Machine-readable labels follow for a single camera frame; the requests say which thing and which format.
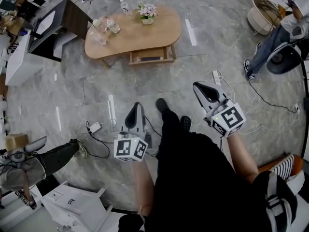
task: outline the white cabinet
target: white cabinet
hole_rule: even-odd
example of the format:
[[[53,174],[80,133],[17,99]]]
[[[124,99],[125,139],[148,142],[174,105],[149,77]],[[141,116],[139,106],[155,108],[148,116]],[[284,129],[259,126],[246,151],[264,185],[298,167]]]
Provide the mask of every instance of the white cabinet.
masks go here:
[[[104,191],[84,191],[64,182],[46,194],[42,203],[55,222],[70,226],[72,231],[97,232],[112,209],[110,206],[105,210],[99,199]]]

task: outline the seated person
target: seated person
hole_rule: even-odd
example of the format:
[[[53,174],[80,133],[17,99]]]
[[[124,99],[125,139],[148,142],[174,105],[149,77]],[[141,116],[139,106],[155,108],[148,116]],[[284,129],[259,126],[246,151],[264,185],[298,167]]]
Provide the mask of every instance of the seated person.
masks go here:
[[[263,65],[267,62],[270,54],[282,43],[290,42],[292,30],[299,24],[309,22],[309,0],[290,1],[293,13],[286,16],[278,27],[265,39],[263,43],[256,45],[256,51],[252,61],[245,59],[243,66],[246,76],[253,80]]]
[[[80,147],[80,141],[58,146],[43,154],[34,152],[33,156],[26,157],[19,168],[12,163],[0,165],[0,186],[13,191],[23,189],[25,198],[31,202],[29,187],[63,168],[77,153],[87,156],[84,147]]]
[[[157,180],[154,186],[145,160],[131,163],[140,215],[121,217],[119,232],[285,231],[276,219],[291,223],[297,199],[274,172],[258,173],[238,134],[227,138],[233,168],[209,137],[189,132],[190,118],[180,122],[162,98],[156,106],[163,119]],[[276,206],[283,198],[287,209]]]
[[[17,11],[8,11],[4,16],[0,16],[0,27],[16,36],[22,36],[22,29],[33,29],[33,26],[25,19],[17,16]]]

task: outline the marble floor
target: marble floor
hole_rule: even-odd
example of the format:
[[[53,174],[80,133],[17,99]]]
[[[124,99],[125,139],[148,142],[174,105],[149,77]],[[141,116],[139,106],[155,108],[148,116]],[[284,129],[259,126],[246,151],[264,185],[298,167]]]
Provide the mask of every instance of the marble floor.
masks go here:
[[[38,16],[61,1],[50,0]],[[135,7],[139,0],[126,1]],[[154,103],[157,98],[163,97],[179,116],[192,117],[197,110],[193,131],[204,133],[219,144],[219,135],[206,123],[201,123],[204,114],[192,90],[194,81],[204,80],[205,74],[219,69],[246,115],[247,122],[241,133],[253,131],[261,125],[273,129],[279,127],[272,131],[263,128],[241,136],[257,164],[265,164],[283,152],[300,154],[305,128],[303,111],[294,125],[284,125],[288,123],[290,113],[264,103],[244,78],[243,60],[252,57],[255,45],[263,40],[262,36],[254,36],[247,23],[246,14],[252,6],[251,0],[143,1],[166,4],[179,13],[183,31],[175,44],[178,57],[174,63],[131,67],[128,56],[119,56],[107,59],[112,65],[108,70],[100,62],[88,58],[84,52],[84,41],[75,39],[65,45],[61,63],[46,60],[42,71],[21,87],[9,87],[11,132],[27,133],[31,140],[48,135],[47,145],[42,151],[77,137],[90,152],[104,156],[106,148],[87,134],[85,122],[109,122],[108,96],[112,94],[118,121],[126,116],[134,102],[139,101],[154,128],[161,131],[162,120]],[[119,0],[92,0],[91,4],[78,1],[76,4],[93,19],[121,12]],[[190,21],[197,45],[191,44],[185,19]],[[211,81],[212,75],[206,75],[205,79]],[[272,75],[263,68],[252,83],[265,100],[289,108],[296,102],[301,103],[305,96],[300,68],[280,76]],[[224,82],[223,86],[233,94]],[[62,132],[56,119],[57,106]],[[149,124],[147,130],[153,136],[153,148],[158,147],[160,138]],[[111,141],[113,137],[109,127],[104,125],[96,136],[105,141]],[[225,140],[223,148],[230,159]],[[150,156],[146,159],[155,179],[157,160]],[[60,182],[68,180],[73,186],[83,189],[98,190],[105,186],[106,204],[136,209],[132,169],[128,163],[113,157],[103,160],[73,158],[55,175]]]

